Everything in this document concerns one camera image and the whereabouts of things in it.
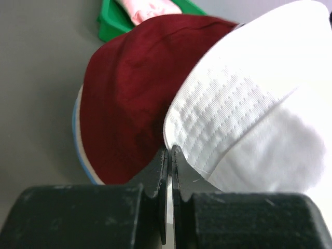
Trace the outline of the beige bucket hat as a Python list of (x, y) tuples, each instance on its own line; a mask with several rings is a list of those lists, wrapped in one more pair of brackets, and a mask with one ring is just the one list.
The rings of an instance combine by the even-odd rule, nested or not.
[(98, 177), (95, 170), (91, 166), (91, 163), (90, 163), (90, 161), (89, 161), (89, 159), (86, 155), (86, 152), (85, 152), (85, 149), (84, 149), (84, 146), (83, 146), (83, 142), (82, 142), (82, 138), (81, 138), (80, 104), (81, 104), (82, 90), (83, 90), (83, 86), (80, 87), (79, 92), (78, 92), (78, 96), (76, 98), (76, 100), (77, 100), (77, 109), (76, 109), (75, 121), (76, 121), (76, 136), (77, 136), (77, 142), (78, 142), (78, 150), (79, 150), (80, 155), (83, 158), (83, 162), (85, 163), (88, 170), (92, 173), (92, 176), (94, 177), (94, 179), (97, 181), (97, 183), (99, 185), (104, 185), (105, 183)]

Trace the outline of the medium blue bucket hat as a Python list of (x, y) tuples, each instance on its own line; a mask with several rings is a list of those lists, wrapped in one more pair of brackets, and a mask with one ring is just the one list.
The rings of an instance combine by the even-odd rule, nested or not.
[(78, 160), (80, 162), (81, 167), (83, 168), (84, 172), (86, 173), (87, 177), (91, 181), (91, 183), (94, 184), (94, 185), (98, 185), (97, 181), (92, 176), (92, 173), (88, 170), (88, 168), (86, 167), (85, 163), (83, 162), (83, 158), (80, 155), (79, 150), (78, 150), (78, 142), (77, 142), (77, 136), (76, 136), (76, 121), (75, 121), (75, 118), (76, 118), (76, 109), (77, 109), (77, 100), (75, 101), (75, 104), (74, 104), (74, 107), (73, 107), (73, 111), (72, 111), (72, 133), (73, 133), (74, 146), (75, 146), (77, 158), (78, 158)]

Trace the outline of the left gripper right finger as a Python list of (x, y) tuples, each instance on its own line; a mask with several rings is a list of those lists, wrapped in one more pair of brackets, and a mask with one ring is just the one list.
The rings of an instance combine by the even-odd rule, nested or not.
[(298, 193), (224, 193), (171, 150), (176, 248), (331, 248), (315, 203)]

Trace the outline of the dark red hat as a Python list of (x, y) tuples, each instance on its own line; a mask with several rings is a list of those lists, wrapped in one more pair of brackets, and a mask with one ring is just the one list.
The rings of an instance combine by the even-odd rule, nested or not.
[(86, 69), (81, 138), (105, 184), (125, 184), (163, 145), (163, 122), (203, 55), (236, 24), (211, 16), (151, 18), (101, 46)]

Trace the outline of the white hat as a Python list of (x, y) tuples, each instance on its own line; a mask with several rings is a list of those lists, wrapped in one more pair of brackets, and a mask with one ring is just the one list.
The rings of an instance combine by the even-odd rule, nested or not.
[(331, 26), (295, 1), (219, 40), (164, 121), (168, 149), (225, 192), (331, 190)]

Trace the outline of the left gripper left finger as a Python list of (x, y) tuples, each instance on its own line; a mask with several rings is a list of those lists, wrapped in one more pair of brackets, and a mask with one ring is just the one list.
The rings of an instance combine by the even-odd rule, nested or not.
[(124, 185), (35, 186), (1, 229), (1, 248), (162, 248), (168, 151)]

